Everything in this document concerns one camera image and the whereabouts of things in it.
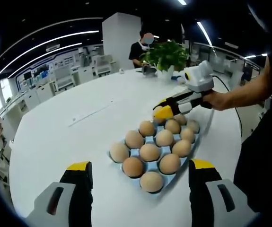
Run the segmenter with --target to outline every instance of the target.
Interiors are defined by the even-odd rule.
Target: green plant
[[[159,70],[167,71],[170,66],[174,65],[175,70],[182,71],[185,68],[185,62],[188,56],[181,44],[175,41],[154,44],[149,51],[142,55],[142,61],[154,65]]]

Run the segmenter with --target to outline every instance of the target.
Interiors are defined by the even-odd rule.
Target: black sleeve
[[[133,59],[139,59],[139,56],[140,56],[140,53],[139,53],[139,50],[138,50],[138,46],[137,46],[137,43],[133,44],[131,46],[131,52],[130,52],[130,56],[129,56],[129,60],[133,60]]]

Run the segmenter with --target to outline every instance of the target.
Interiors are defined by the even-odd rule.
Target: white pillar
[[[129,60],[131,45],[140,40],[141,19],[125,13],[115,13],[102,22],[104,54],[111,54],[119,67],[133,69]]]
[[[15,97],[18,94],[16,78],[10,78],[8,80],[9,80],[9,87],[11,88],[12,95],[13,97]]]
[[[1,101],[2,107],[5,107],[6,103],[5,103],[5,100],[4,100],[3,93],[2,93],[1,83],[0,83],[0,101]]]

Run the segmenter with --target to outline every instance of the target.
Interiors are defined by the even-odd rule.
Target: face mask
[[[138,43],[140,44],[142,50],[144,50],[144,51],[148,51],[149,50],[149,46],[143,46],[140,41]]]
[[[145,42],[146,44],[148,44],[148,45],[152,44],[153,41],[154,41],[154,39],[152,39],[152,38],[144,38],[143,40],[144,40],[144,42]]]

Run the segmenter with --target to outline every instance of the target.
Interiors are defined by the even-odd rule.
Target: hand
[[[222,111],[227,109],[227,93],[212,91],[203,97],[203,101],[210,103],[215,110]]]
[[[149,66],[149,64],[147,62],[142,62],[141,65],[142,65],[142,67]]]

